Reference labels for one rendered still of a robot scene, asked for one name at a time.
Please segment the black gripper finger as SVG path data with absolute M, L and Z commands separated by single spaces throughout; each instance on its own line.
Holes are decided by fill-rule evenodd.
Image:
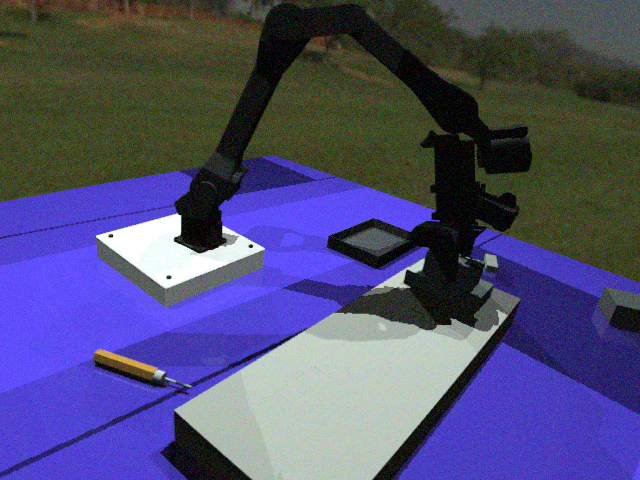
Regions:
M 469 242 L 460 249 L 459 253 L 470 257 L 470 254 L 471 254 L 471 251 L 472 251 L 472 247 L 473 247 L 473 244 L 474 244 L 474 241 L 475 241 L 476 237 L 478 237 L 486 229 L 487 229 L 487 227 L 485 227 L 485 226 L 478 226 L 473 230 L 463 229 L 463 231 L 462 231 L 462 240 L 469 240 Z
M 468 242 L 469 240 L 462 240 L 461 243 L 453 249 L 428 248 L 437 261 L 446 280 L 450 283 L 456 281 L 459 252 Z

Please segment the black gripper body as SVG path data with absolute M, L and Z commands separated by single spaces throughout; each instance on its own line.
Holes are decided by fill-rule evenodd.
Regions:
M 462 179 L 440 179 L 435 177 L 435 184 L 430 185 L 430 192 L 435 192 L 436 211 L 431 213 L 431 220 L 424 221 L 411 231 L 411 245 L 438 249 L 453 249 L 462 241 L 463 229 L 473 230 L 478 227 L 478 219 L 463 219 L 463 212 L 469 191 L 474 186 L 475 176 Z

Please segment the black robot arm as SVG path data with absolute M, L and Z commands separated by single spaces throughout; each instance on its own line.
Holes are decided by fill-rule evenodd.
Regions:
M 528 127 L 524 124 L 490 127 L 478 117 L 476 100 L 451 81 L 429 69 L 356 2 L 304 9 L 292 3 L 274 6 L 266 15 L 257 60 L 221 140 L 186 191 L 175 202 L 181 215 L 181 235 L 173 241 L 197 253 L 223 243 L 219 206 L 240 188 L 248 167 L 243 153 L 285 70 L 311 38 L 347 34 L 362 45 L 419 98 L 440 127 L 420 143 L 434 147 L 435 177 L 475 176 L 475 144 L 479 168 L 487 174 L 526 172 L 532 160 Z M 460 140 L 458 133 L 472 139 Z M 463 219 L 474 216 L 504 232 L 518 215 L 516 196 L 497 198 L 474 186 Z M 467 218 L 468 217 L 468 218 Z

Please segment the white rectangular floor panel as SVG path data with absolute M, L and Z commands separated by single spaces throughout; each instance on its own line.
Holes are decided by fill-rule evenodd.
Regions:
M 411 266 L 174 409 L 175 440 L 217 480 L 388 480 L 521 301 L 474 313 Z

